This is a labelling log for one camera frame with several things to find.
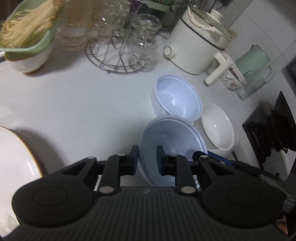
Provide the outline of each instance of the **light blue bowl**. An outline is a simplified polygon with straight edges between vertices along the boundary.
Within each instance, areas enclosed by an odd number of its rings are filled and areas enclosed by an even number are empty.
[[[202,101],[193,86],[171,74],[157,80],[151,104],[157,116],[176,115],[190,122],[200,118],[202,112]]]
[[[207,148],[196,128],[185,119],[165,115],[153,119],[141,134],[138,168],[142,177],[153,187],[175,186],[175,178],[158,172],[156,148],[162,145],[166,154],[179,154],[192,161],[196,151]]]

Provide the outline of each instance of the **white plate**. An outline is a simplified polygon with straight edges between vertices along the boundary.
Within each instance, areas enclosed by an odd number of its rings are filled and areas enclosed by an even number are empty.
[[[234,144],[234,130],[226,113],[209,103],[202,109],[202,125],[209,139],[221,150],[229,150]]]
[[[0,235],[7,236],[18,226],[11,207],[13,194],[21,186],[41,178],[37,161],[24,142],[0,126]]]

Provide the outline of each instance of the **white countertop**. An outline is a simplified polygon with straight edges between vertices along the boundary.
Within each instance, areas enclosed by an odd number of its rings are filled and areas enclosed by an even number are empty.
[[[259,105],[257,96],[241,101],[219,81],[207,86],[206,74],[190,75],[162,57],[165,41],[159,37],[152,71],[130,75],[108,74],[95,67],[84,50],[63,50],[58,40],[48,61],[34,74],[22,74],[1,62],[0,126],[32,142],[49,172],[87,156],[106,160],[138,144],[145,126],[156,118],[150,103],[156,79],[175,74],[194,86],[203,104],[215,103],[226,112],[237,143],[242,123]],[[122,185],[146,183],[137,172],[122,177]]]

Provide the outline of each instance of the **rice cooker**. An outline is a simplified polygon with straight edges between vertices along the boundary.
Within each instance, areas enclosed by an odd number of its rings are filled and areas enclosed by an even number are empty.
[[[232,41],[219,21],[221,18],[214,9],[207,13],[195,6],[188,7],[163,49],[164,56],[190,74],[201,74],[216,59],[220,65],[208,79],[217,79],[231,66],[231,60],[221,54]]]

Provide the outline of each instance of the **cup handle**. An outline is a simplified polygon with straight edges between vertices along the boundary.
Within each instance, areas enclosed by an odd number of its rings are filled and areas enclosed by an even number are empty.
[[[269,81],[271,81],[271,79],[274,77],[274,74],[276,72],[275,68],[274,68],[274,64],[273,62],[269,62],[266,67],[262,70],[261,74],[263,74],[267,69],[270,70],[269,75],[265,78],[265,82],[268,83]]]

